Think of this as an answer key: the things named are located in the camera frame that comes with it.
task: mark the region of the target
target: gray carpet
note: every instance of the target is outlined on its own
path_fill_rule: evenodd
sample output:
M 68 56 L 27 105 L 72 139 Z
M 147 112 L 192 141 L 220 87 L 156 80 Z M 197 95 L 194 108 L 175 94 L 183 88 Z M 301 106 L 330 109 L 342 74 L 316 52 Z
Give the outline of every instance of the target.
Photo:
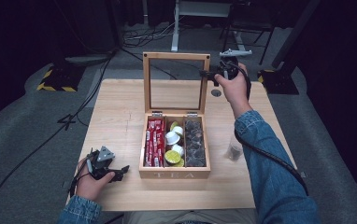
M 212 64 L 218 64 L 222 46 L 218 38 L 220 31 L 186 29 L 180 33 L 178 51 L 210 53 Z M 257 71 L 272 68 L 270 64 L 289 33 L 290 29 L 277 29 L 263 65 L 258 64 L 262 49 L 251 48 L 252 55 L 239 57 L 239 61 L 248 66 L 251 80 L 256 81 Z M 169 51 L 170 47 L 171 36 L 168 36 L 151 41 L 145 47 L 128 50 L 141 57 L 143 51 Z M 95 86 L 101 65 L 85 70 L 78 92 L 37 91 L 36 86 L 49 66 L 46 64 L 34 73 L 26 82 L 26 94 L 0 112 L 0 183 L 19 162 L 61 127 L 56 123 L 58 119 L 76 113 Z M 141 70 L 141 61 L 119 51 L 108 65 L 105 77 L 142 78 L 142 74 L 138 74 Z M 294 71 L 293 79 L 299 95 L 269 95 L 269 98 L 299 171 L 307 174 L 305 180 L 310 196 L 320 208 L 322 223 L 357 224 L 356 183 L 306 95 L 307 84 L 300 70 Z M 83 123 L 89 123 L 93 105 L 94 99 L 79 113 Z M 74 120 L 75 124 L 71 124 L 67 131 L 57 133 L 2 186 L 0 223 L 56 221 L 67 197 L 62 186 L 71 181 L 87 132 L 85 125 Z M 103 213 L 102 222 L 119 214 Z

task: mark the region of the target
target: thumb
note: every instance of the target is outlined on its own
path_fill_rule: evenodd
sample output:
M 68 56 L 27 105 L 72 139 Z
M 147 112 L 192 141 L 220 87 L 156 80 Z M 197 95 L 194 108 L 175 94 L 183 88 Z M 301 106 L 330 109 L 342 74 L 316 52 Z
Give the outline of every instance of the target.
M 111 181 L 114 175 L 115 175 L 114 172 L 108 172 L 105 176 L 103 176 L 97 181 L 97 184 L 103 187 L 104 185 L 108 184 L 109 181 Z
M 214 79 L 216 79 L 216 81 L 217 81 L 223 88 L 225 87 L 225 85 L 227 85 L 228 80 L 225 79 L 225 77 L 223 77 L 223 76 L 220 75 L 220 74 L 216 74 L 216 75 L 214 76 Z

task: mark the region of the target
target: denim jacket sleeve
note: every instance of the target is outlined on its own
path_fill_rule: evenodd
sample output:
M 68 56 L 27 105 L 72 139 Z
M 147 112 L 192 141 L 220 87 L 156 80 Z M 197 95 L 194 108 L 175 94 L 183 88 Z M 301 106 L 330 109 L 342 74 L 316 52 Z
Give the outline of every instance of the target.
M 251 145 L 293 165 L 283 145 L 261 115 L 248 111 L 235 121 L 239 136 Z M 320 223 L 315 202 L 302 185 L 279 164 L 243 147 L 258 223 Z
M 58 224 L 97 223 L 102 207 L 90 200 L 74 195 L 59 216 Z

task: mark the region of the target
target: hand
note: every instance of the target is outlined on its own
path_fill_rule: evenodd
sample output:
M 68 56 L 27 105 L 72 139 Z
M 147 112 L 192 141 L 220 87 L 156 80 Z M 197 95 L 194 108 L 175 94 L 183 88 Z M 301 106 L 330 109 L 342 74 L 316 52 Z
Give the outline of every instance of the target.
M 86 159 L 82 159 L 82 161 L 79 162 L 78 168 L 84 162 L 86 162 Z M 89 174 L 88 166 L 85 164 L 79 175 L 82 176 L 82 178 L 77 183 L 76 194 L 79 197 L 94 201 L 102 191 L 103 187 L 112 179 L 112 177 L 114 177 L 114 175 L 114 172 L 109 172 L 101 179 L 96 180 Z
M 246 73 L 248 72 L 244 64 L 240 63 L 239 67 L 245 70 Z M 217 74 L 214 78 L 224 89 L 225 98 L 231 104 L 235 119 L 243 113 L 252 110 L 246 96 L 246 79 L 241 72 L 232 80 L 225 79 L 220 74 Z

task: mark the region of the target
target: person's arm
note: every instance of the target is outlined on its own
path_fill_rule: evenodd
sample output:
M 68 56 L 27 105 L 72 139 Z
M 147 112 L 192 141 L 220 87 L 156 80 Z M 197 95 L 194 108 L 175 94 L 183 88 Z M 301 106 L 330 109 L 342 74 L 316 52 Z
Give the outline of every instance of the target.
M 99 180 L 95 180 L 89 175 L 88 167 L 85 165 L 79 176 L 76 194 L 70 199 L 68 204 L 59 216 L 59 224 L 93 224 L 97 223 L 102 207 L 95 203 L 97 196 L 103 187 L 114 177 L 115 173 L 111 172 Z
M 252 110 L 246 97 L 246 81 L 241 73 L 233 80 L 215 76 L 233 108 L 235 129 L 249 144 L 292 164 L 271 127 Z M 259 223 L 319 223 L 315 202 L 302 185 L 279 164 L 244 147 Z

